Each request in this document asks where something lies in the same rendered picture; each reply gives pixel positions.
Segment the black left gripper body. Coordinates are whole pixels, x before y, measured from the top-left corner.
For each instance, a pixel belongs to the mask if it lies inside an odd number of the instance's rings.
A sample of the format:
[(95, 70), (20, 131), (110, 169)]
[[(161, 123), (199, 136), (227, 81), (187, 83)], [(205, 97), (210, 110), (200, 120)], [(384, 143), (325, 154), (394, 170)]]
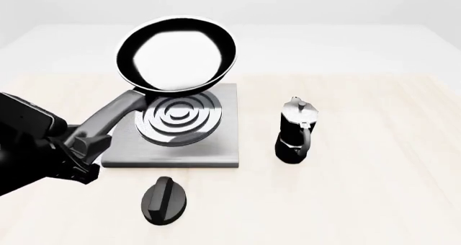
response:
[(87, 164), (57, 138), (48, 139), (45, 176), (89, 184), (98, 179), (100, 166)]

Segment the black frying pan grey handle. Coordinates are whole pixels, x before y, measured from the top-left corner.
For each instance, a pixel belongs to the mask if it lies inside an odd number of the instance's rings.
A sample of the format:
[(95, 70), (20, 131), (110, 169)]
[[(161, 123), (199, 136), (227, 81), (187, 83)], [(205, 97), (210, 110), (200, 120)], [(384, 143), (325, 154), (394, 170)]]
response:
[[(150, 39), (162, 32), (201, 32), (214, 43), (220, 54), (220, 65), (213, 77), (203, 84), (195, 84), (178, 90), (163, 90), (149, 84), (135, 66), (135, 55)], [(95, 112), (78, 126), (64, 141), (73, 148), (76, 143), (97, 136), (104, 136), (130, 112), (145, 110), (157, 97), (188, 97), (207, 91), (222, 80), (237, 59), (235, 37), (221, 24), (205, 17), (174, 15), (159, 17), (131, 30), (117, 46), (115, 56), (118, 74), (134, 86)]]

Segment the round black stove knob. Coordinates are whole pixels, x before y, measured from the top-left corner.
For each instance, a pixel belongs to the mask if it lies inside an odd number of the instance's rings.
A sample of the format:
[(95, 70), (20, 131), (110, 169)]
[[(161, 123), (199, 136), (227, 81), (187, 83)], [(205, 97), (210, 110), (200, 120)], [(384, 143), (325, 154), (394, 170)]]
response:
[(169, 225), (184, 213), (187, 195), (171, 177), (159, 177), (144, 193), (140, 207), (144, 218), (152, 225)]

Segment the flat grey stove plate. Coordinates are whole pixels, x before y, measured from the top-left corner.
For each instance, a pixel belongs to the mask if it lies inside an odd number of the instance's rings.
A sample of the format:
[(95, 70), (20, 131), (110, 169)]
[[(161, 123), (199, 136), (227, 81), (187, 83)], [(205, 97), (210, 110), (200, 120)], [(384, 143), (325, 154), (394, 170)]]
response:
[(106, 168), (238, 167), (236, 84), (217, 84), (190, 97), (159, 97), (131, 112), (103, 153)]

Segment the black and silver moka pot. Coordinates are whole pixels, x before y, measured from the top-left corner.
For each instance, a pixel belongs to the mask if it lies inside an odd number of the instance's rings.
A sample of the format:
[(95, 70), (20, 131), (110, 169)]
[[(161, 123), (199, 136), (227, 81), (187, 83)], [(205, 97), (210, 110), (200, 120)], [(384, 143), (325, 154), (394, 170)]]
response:
[(318, 110), (299, 97), (292, 97), (282, 107), (279, 134), (274, 150), (286, 164), (300, 164), (311, 146), (311, 135), (318, 121)]

